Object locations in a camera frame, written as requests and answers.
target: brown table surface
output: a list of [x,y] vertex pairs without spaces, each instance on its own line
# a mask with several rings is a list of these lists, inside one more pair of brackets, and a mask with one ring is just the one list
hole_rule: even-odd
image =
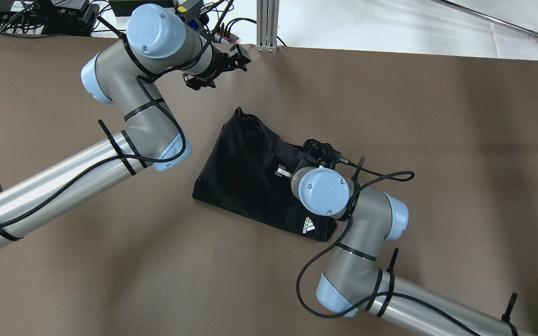
[[[6,187],[122,128],[82,66],[114,40],[0,36],[0,182]],[[538,62],[280,48],[192,91],[158,87],[194,147],[0,251],[0,335],[407,335],[368,314],[323,320],[295,295],[324,243],[196,202],[192,186],[237,106],[285,141],[330,142],[379,172],[410,224],[385,244],[398,276],[538,332]],[[342,169],[350,175],[352,170]],[[327,259],[303,280],[314,299]]]

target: adidas logo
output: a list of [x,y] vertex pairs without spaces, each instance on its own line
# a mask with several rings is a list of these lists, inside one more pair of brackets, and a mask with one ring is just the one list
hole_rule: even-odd
[[304,221],[303,233],[306,233],[312,230],[314,230],[314,224],[310,220],[310,217],[307,217],[307,219]]

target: white label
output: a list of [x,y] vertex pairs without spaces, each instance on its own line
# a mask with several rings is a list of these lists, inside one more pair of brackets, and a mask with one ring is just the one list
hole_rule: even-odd
[[[34,2],[34,1],[25,1],[24,4],[26,4],[26,6],[30,6],[30,5],[32,5],[32,2]],[[25,8],[26,7],[24,7],[24,5],[21,2],[14,1],[14,4],[11,6],[11,9],[9,11],[19,12],[19,11],[24,10]]]

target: light blue plastic cover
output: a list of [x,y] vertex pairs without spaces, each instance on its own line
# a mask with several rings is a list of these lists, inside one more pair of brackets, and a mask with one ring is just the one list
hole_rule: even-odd
[[408,207],[406,204],[400,200],[396,200],[392,196],[384,193],[389,200],[389,205],[391,206],[391,230],[389,235],[386,237],[386,240],[395,240],[400,238],[402,232],[406,230],[408,226]]
[[84,89],[94,97],[99,102],[105,104],[113,103],[113,100],[107,98],[99,86],[97,81],[97,73],[95,72],[95,64],[97,63],[97,57],[99,54],[96,54],[85,66],[83,66],[82,71],[80,72],[80,78],[83,81]]
[[[317,287],[317,300],[323,307],[333,311],[334,313],[339,313],[350,307],[352,304],[348,302],[338,291],[331,285],[331,282],[327,280],[325,275],[321,273],[321,280],[319,281],[319,286]],[[346,313],[345,317],[354,317],[358,308],[354,308]]]
[[350,187],[335,170],[315,168],[300,180],[298,197],[310,212],[330,216],[344,210],[350,198]]
[[137,53],[162,59],[175,54],[184,45],[186,26],[175,13],[156,4],[145,4],[132,12],[126,36]]
[[[179,153],[182,150],[182,138],[180,137],[180,134],[178,134],[169,146],[163,151],[163,153],[158,157],[159,160],[168,159],[170,157],[173,157],[177,153]],[[177,165],[178,163],[186,160],[190,155],[192,154],[192,146],[190,146],[190,141],[188,141],[188,138],[186,138],[186,150],[182,155],[180,155],[177,159],[171,160],[169,162],[155,162],[153,166],[155,167],[155,170],[158,172],[164,172],[167,169]]]

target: metal rod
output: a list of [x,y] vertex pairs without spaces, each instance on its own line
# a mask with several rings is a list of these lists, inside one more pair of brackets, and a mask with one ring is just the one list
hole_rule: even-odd
[[450,7],[453,9],[456,9],[458,11],[461,11],[462,13],[467,13],[468,15],[472,15],[474,17],[478,17],[479,19],[483,19],[485,21],[489,21],[491,23],[494,23],[498,26],[506,27],[508,29],[512,29],[515,32],[519,32],[521,34],[525,34],[527,36],[538,38],[538,32],[535,32],[533,30],[521,27],[519,25],[514,25],[514,23],[510,23],[508,21],[500,20],[496,17],[483,14],[481,12],[475,11],[470,8],[466,8],[464,6],[460,6],[459,4],[455,4],[454,2],[449,2],[447,0],[430,0],[433,2],[437,2],[438,4],[442,4],[443,6]]

